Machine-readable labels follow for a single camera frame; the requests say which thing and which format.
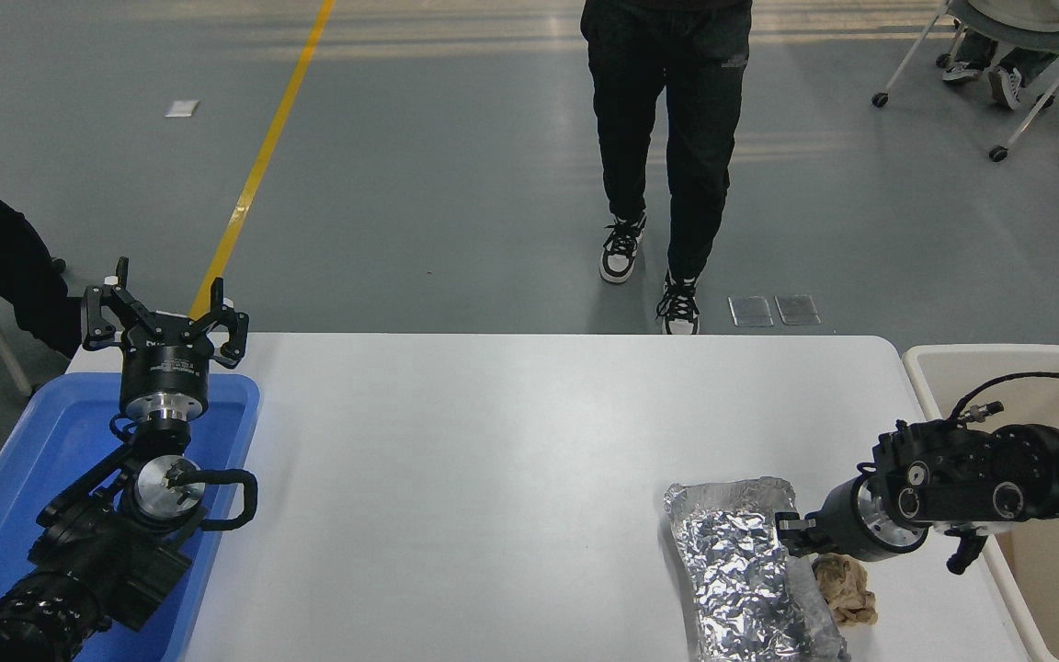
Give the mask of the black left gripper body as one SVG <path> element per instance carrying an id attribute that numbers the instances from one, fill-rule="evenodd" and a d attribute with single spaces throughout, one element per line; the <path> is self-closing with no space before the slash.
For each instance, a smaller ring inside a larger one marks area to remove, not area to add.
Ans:
<path id="1" fill-rule="evenodd" d="M 164 332 L 160 339 L 139 325 L 122 332 L 121 402 L 159 393 L 184 394 L 195 402 L 207 402 L 213 345 L 205 337 L 202 350 L 186 343 L 181 334 L 189 324 L 187 317 L 156 319 L 154 326 Z"/>

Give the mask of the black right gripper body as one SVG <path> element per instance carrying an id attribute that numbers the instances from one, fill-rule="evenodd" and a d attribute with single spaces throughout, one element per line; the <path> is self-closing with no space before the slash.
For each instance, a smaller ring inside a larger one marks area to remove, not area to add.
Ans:
<path id="1" fill-rule="evenodd" d="M 859 514 L 859 494 L 866 476 L 833 487 L 814 514 L 820 543 L 816 554 L 847 554 L 865 562 L 878 561 L 880 548 Z"/>

